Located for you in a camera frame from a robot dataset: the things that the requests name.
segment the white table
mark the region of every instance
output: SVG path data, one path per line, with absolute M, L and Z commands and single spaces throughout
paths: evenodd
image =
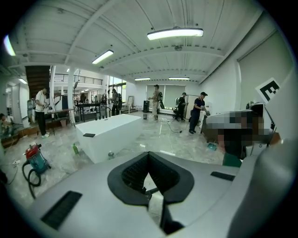
M 116 154 L 135 141 L 141 134 L 141 128 L 141 117 L 122 114 L 78 124 L 76 134 L 83 151 L 94 163 L 99 163 L 108 159 L 109 151 Z M 83 136 L 86 133 L 95 136 Z

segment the pillar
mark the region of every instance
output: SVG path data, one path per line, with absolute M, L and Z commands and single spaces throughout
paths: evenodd
M 52 66 L 51 70 L 51 80 L 50 80 L 50 105 L 55 110 L 54 107 L 54 79 L 55 79 L 56 66 Z
M 71 66 L 69 68 L 69 75 L 68 75 L 68 86 L 67 86 L 67 100 L 68 100 L 68 108 L 73 109 L 73 92 L 74 92 L 74 72 L 75 68 Z M 75 118 L 74 111 L 70 111 L 72 118 Z

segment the door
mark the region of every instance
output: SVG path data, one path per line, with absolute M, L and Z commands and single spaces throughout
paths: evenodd
M 185 119 L 190 118 L 190 111 L 194 108 L 195 100 L 198 97 L 199 97 L 198 95 L 187 95 L 186 96 L 186 103 L 188 103 L 188 105 L 186 106 Z
M 22 123 L 22 116 L 20 114 L 20 85 L 12 86 L 12 111 L 14 123 Z

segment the marble floor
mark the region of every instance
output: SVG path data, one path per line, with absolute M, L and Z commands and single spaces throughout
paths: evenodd
M 134 112 L 132 114 L 143 117 L 142 112 Z M 189 124 L 187 121 L 173 121 L 171 115 L 160 114 L 159 121 L 155 122 L 152 114 L 149 113 L 148 119 L 142 121 L 142 133 L 140 137 L 129 146 L 123 148 L 115 157 L 127 155 L 132 152 L 153 151 L 175 155 L 183 159 L 220 165 L 224 154 L 219 149 L 216 151 L 208 149 L 203 135 L 192 135 L 188 132 L 188 128 Z M 55 135 L 52 132 L 50 133 L 50 136 L 46 139 L 42 139 L 41 136 L 23 137 L 19 140 L 18 144 L 6 149 L 4 160 L 0 161 L 1 169 L 6 173 L 8 182 L 12 181 L 15 176 L 13 182 L 7 185 L 9 193 L 24 207 L 28 207 L 33 202 L 21 169 L 26 160 L 23 154 L 30 144 L 41 144 L 41 152 L 52 166 L 52 169 L 42 174 L 41 186 L 34 188 L 37 197 L 51 186 L 69 176 L 69 174 L 74 173 L 86 165 L 92 164 L 92 161 L 84 151 L 80 150 L 80 144 L 77 141 L 74 127 L 68 125 L 64 128 L 57 128 Z M 73 143 L 79 147 L 79 155 L 75 155 L 72 148 Z M 11 164 L 17 160 L 20 160 L 20 163 L 16 167 L 13 167 Z M 27 174 L 30 166 L 27 165 L 26 167 L 25 173 Z M 145 180 L 145 187 L 147 189 L 156 187 L 149 176 Z M 152 201 L 154 199 L 158 202 L 152 202 L 152 206 L 150 207 L 154 210 L 153 218 L 157 222 L 160 218 L 157 211 L 160 209 L 162 195 L 158 192 L 154 194 Z

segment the railing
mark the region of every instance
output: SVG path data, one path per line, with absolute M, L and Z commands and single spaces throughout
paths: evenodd
M 68 74 L 55 74 L 54 82 L 68 82 Z M 74 82 L 102 85 L 102 79 L 74 75 Z

